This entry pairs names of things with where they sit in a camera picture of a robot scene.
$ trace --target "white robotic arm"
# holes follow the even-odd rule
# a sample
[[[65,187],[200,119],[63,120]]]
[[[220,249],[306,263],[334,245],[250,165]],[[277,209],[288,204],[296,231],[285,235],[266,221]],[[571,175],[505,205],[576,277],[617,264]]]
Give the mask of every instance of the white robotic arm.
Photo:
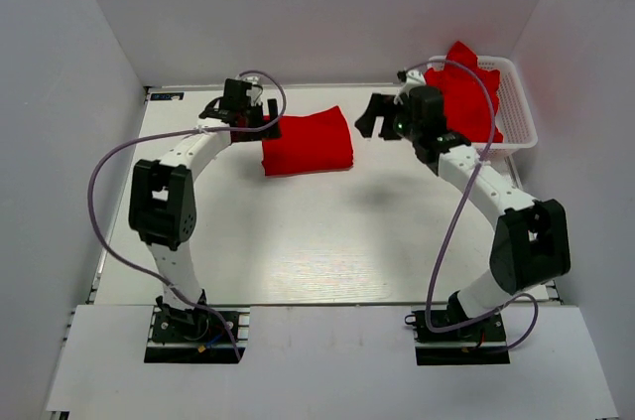
[[[223,126],[227,126],[227,124],[218,119],[198,120],[198,127],[204,129]],[[185,167],[190,170],[192,182],[195,182],[209,162],[230,145],[231,135],[229,132],[192,135],[183,139],[174,149],[161,157],[159,164],[163,167]],[[193,232],[195,222],[195,213],[186,216],[182,227],[185,234]],[[176,250],[157,242],[148,243],[147,246],[162,276],[170,279],[186,298],[196,300],[201,298],[203,291],[194,273],[189,240],[179,244]],[[169,287],[164,286],[163,293],[163,302],[170,307],[180,310],[190,308],[177,298]]]
[[[213,131],[227,127],[262,127],[265,124],[260,101],[262,86],[257,79],[228,79],[222,97],[213,100],[199,116],[200,133],[181,140],[158,160],[135,164],[130,197],[129,224],[157,264],[159,273],[171,280],[157,299],[165,317],[182,325],[180,333],[200,330],[206,313],[195,312],[177,298],[176,287],[186,299],[205,304],[205,294],[194,273],[190,237],[196,224],[193,183],[207,165],[234,142],[280,137],[278,124],[263,131]],[[275,99],[268,101],[271,120],[278,116]]]
[[[478,152],[463,135],[447,128],[440,90],[426,85],[418,71],[399,77],[403,86],[398,94],[373,94],[355,127],[371,137],[375,119],[383,117],[380,138],[409,140],[421,162],[464,192],[479,162]],[[451,324],[486,314],[571,269],[565,211],[558,202],[536,200],[487,163],[474,179],[469,199],[494,228],[494,241],[489,269],[450,296]]]

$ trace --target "white plastic basket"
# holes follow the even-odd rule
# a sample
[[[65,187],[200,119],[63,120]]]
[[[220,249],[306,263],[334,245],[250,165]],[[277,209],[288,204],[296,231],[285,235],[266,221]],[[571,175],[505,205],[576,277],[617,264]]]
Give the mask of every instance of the white plastic basket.
[[[432,60],[444,58],[445,56],[434,56]],[[430,63],[428,66],[441,70],[444,63]],[[479,56],[478,66],[483,70],[500,70],[500,86],[497,91],[500,104],[496,114],[496,127],[503,134],[503,142],[492,144],[487,159],[503,159],[518,149],[534,147],[538,142],[538,135],[514,64],[506,58]],[[473,145],[479,153],[485,147],[484,143]]]

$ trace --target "red fabric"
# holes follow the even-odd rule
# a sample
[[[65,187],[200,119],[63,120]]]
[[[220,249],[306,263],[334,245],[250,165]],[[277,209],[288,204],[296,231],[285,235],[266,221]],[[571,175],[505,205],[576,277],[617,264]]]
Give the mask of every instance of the red fabric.
[[[304,117],[284,115],[282,137],[263,140],[266,176],[349,169],[353,146],[346,119],[339,107]]]
[[[478,75],[487,87],[494,113],[497,113],[499,100],[496,91],[500,85],[500,71],[480,69],[476,54],[461,41],[454,43],[446,58],[467,66]],[[446,65],[443,70],[427,70],[425,78],[427,84],[438,87],[444,94],[447,127],[460,132],[471,142],[487,142],[491,127],[489,107],[473,77],[461,68]],[[496,129],[494,142],[502,141],[503,134]]]

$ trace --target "purple cable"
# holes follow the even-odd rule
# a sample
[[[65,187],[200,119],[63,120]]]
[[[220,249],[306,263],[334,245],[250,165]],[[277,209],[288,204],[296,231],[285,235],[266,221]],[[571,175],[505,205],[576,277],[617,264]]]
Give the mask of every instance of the purple cable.
[[[133,139],[133,140],[129,140],[128,142],[124,142],[121,145],[118,145],[117,147],[115,147],[114,149],[112,149],[110,152],[108,152],[106,155],[104,155],[101,160],[97,163],[97,165],[95,166],[94,170],[92,171],[92,174],[90,175],[90,181],[88,182],[88,193],[87,193],[87,198],[88,198],[88,216],[90,217],[90,224],[92,225],[92,230],[95,232],[95,235],[97,236],[97,240],[99,241],[99,243],[101,244],[101,246],[103,246],[103,248],[113,257],[115,258],[117,261],[123,263],[124,265],[128,266],[129,268],[132,268],[136,271],[139,271],[141,273],[147,274],[148,276],[152,276],[155,279],[158,279],[159,281],[161,281],[163,284],[165,284],[166,286],[168,286],[168,288],[170,288],[170,290],[174,293],[174,295],[181,300],[183,303],[187,304],[188,306],[192,306],[193,308],[199,308],[203,311],[207,311],[208,313],[214,315],[216,318],[218,318],[218,320],[222,323],[222,326],[225,328],[225,330],[227,331],[227,334],[229,335],[229,340],[231,341],[231,345],[234,348],[234,352],[236,352],[236,357],[238,358],[238,361],[240,361],[240,350],[238,350],[238,345],[236,344],[236,339],[234,337],[234,335],[231,333],[231,329],[229,329],[229,326],[227,326],[227,323],[225,322],[224,318],[222,317],[222,315],[216,311],[213,308],[210,308],[209,306],[205,306],[204,304],[199,304],[196,302],[193,302],[191,300],[189,300],[177,287],[175,287],[175,285],[165,276],[162,276],[159,273],[156,273],[150,269],[146,269],[143,266],[139,266],[138,264],[133,263],[132,261],[126,259],[125,257],[123,257],[121,254],[117,253],[109,244],[108,241],[106,240],[105,236],[103,235],[103,233],[101,232],[101,228],[99,227],[99,224],[97,223],[97,215],[95,213],[95,202],[94,202],[94,191],[95,191],[95,182],[97,180],[97,175],[99,175],[99,172],[101,171],[101,168],[104,166],[104,164],[106,162],[108,162],[108,160],[110,160],[115,154],[121,152],[124,149],[127,149],[128,147],[131,147],[133,145],[137,145],[140,144],[142,142],[149,142],[151,140],[159,140],[159,139],[167,139],[167,138],[171,138],[171,137],[180,137],[180,136],[186,136],[186,135],[193,135],[193,134],[200,134],[200,133],[212,133],[212,132],[260,132],[262,130],[266,130],[269,127],[273,126],[274,124],[276,124],[280,118],[283,116],[283,114],[285,113],[285,111],[287,110],[287,95],[285,94],[284,90],[282,89],[282,87],[276,82],[275,79],[273,79],[270,75],[268,75],[266,72],[263,72],[261,70],[246,70],[243,71],[242,73],[240,73],[238,75],[238,77],[243,77],[247,74],[258,74],[258,75],[262,75],[264,77],[266,77],[267,79],[269,79],[280,91],[280,94],[282,96],[282,109],[280,111],[280,113],[278,114],[278,117],[276,117],[273,120],[270,120],[269,122],[267,122],[265,125],[262,125],[260,127],[212,127],[212,128],[208,128],[208,129],[188,129],[188,130],[180,130],[177,132],[167,132],[165,134],[156,134],[156,135],[149,135],[147,137],[140,137],[137,139]]]
[[[420,68],[421,66],[426,66],[430,63],[444,63],[446,65],[450,65],[450,66],[454,66],[456,68],[459,68],[460,70],[463,70],[465,72],[467,72],[479,85],[480,89],[483,91],[483,94],[485,94],[485,99],[487,99],[487,105],[489,107],[489,116],[490,116],[490,121],[491,121],[491,125],[490,125],[490,129],[489,129],[489,137],[487,138],[487,143],[485,144],[485,147],[483,148],[483,151],[480,154],[478,163],[476,164],[476,167],[474,167],[474,170],[471,174],[471,176],[469,177],[469,179],[467,180],[467,184],[465,185],[465,190],[463,191],[463,195],[460,198],[460,201],[458,202],[458,206],[456,207],[456,211],[454,212],[454,215],[452,216],[451,221],[449,222],[449,227],[447,228],[447,232],[445,233],[445,237],[444,237],[444,241],[441,245],[441,248],[439,250],[439,254],[437,256],[437,261],[435,262],[435,266],[433,268],[433,273],[430,277],[430,284],[428,285],[428,295],[426,296],[426,311],[425,311],[425,319],[426,319],[426,327],[430,330],[430,332],[432,333],[436,333],[436,334],[442,334],[442,333],[448,333],[451,331],[456,331],[457,329],[461,329],[461,328],[466,328],[467,326],[471,326],[473,324],[476,324],[484,319],[487,319],[489,317],[491,317],[492,315],[498,313],[501,309],[507,307],[511,302],[515,301],[518,298],[524,297],[524,298],[529,298],[531,300],[531,302],[534,305],[534,319],[532,320],[529,328],[527,329],[527,331],[525,332],[525,334],[523,336],[521,336],[521,338],[514,342],[513,344],[507,346],[506,348],[500,349],[500,350],[496,350],[496,352],[502,352],[502,351],[507,351],[509,349],[514,348],[515,346],[517,346],[518,344],[520,344],[522,341],[524,341],[530,334],[531,332],[534,330],[534,327],[536,326],[536,323],[538,321],[538,301],[536,301],[536,298],[534,298],[534,296],[532,296],[529,293],[520,293],[516,296],[514,296],[512,299],[510,299],[507,303],[505,303],[503,306],[500,306],[499,308],[493,309],[485,314],[482,314],[476,318],[470,319],[468,321],[463,321],[461,323],[457,323],[454,324],[452,326],[443,326],[443,327],[436,327],[433,325],[433,320],[432,320],[432,304],[433,304],[433,296],[435,293],[435,286],[437,285],[437,278],[439,278],[439,272],[441,271],[441,265],[444,262],[444,258],[445,258],[445,253],[447,252],[447,247],[449,246],[449,242],[452,238],[452,235],[454,234],[454,229],[456,228],[456,224],[458,223],[458,218],[460,217],[461,213],[463,212],[463,208],[465,207],[465,204],[467,203],[467,199],[469,198],[469,194],[472,191],[472,188],[474,187],[474,184],[476,182],[476,177],[478,177],[478,174],[480,172],[480,169],[482,167],[482,160],[485,160],[487,158],[487,154],[489,153],[489,149],[492,146],[492,143],[494,141],[494,135],[496,133],[496,122],[495,122],[495,117],[496,117],[496,113],[494,111],[494,104],[492,103],[492,99],[489,96],[489,93],[487,92],[487,87],[485,87],[485,84],[483,84],[482,80],[480,80],[480,78],[478,77],[478,75],[476,75],[476,73],[471,70],[470,68],[462,65],[461,63],[457,63],[455,61],[450,61],[450,60],[446,60],[446,59],[433,59],[433,60],[428,60],[425,61],[424,63],[419,63],[417,65],[414,65],[410,68],[406,69],[406,73],[408,73],[411,70],[416,70],[418,68]]]

